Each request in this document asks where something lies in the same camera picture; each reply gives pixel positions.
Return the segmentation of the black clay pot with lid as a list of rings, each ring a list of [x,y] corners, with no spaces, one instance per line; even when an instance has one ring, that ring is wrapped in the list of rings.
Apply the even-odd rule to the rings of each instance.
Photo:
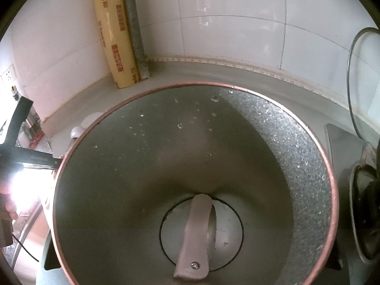
[[[366,143],[350,175],[350,215],[357,253],[366,264],[379,260],[379,149]]]

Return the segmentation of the white rice paddle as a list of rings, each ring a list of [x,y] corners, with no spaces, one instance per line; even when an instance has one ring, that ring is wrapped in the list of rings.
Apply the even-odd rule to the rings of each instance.
[[[96,112],[89,114],[86,116],[86,118],[81,122],[81,127],[83,129],[87,129],[90,125],[93,124],[94,121],[96,121],[99,117],[101,117],[104,113],[103,112]]]

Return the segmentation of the white ceramic soup spoon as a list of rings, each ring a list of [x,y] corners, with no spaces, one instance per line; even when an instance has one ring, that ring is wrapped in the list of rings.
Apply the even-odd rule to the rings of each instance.
[[[85,129],[81,126],[74,127],[70,132],[71,139],[80,138],[84,131]]]

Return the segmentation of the glass pot lid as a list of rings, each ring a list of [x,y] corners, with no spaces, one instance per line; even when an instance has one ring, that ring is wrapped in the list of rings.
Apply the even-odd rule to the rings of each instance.
[[[356,135],[365,139],[365,126],[379,129],[379,29],[366,27],[354,36],[346,68],[347,101]]]

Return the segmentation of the grey vertical pipe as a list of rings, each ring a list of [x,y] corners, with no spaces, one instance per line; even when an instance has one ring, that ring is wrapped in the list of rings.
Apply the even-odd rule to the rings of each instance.
[[[126,8],[131,45],[137,68],[140,78],[144,81],[150,77],[150,72],[140,31],[136,0],[124,0],[124,6]]]

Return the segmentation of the pink handled utensil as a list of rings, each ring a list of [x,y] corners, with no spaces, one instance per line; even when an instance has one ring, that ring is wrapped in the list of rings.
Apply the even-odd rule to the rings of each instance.
[[[198,194],[191,201],[174,277],[191,281],[205,279],[209,274],[215,239],[216,210],[213,199],[206,194]]]

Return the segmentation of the yellow cling film roll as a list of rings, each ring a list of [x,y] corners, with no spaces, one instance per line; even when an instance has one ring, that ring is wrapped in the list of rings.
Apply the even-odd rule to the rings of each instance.
[[[109,70],[118,88],[136,84],[140,77],[129,36],[124,0],[93,0],[100,39]]]

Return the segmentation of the red cylindrical tin canister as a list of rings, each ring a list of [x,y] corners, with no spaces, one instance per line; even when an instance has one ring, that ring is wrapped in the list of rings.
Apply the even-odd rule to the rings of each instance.
[[[72,284],[180,284],[169,256],[184,205],[217,213],[204,284],[312,284],[337,231],[327,155],[294,113],[227,84],[139,93],[104,113],[62,162],[52,236]]]

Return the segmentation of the stainless steel gas stove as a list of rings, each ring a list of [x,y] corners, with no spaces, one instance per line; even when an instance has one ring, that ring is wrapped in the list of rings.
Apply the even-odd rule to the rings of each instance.
[[[379,147],[325,126],[339,191],[339,222],[327,284],[379,284]]]

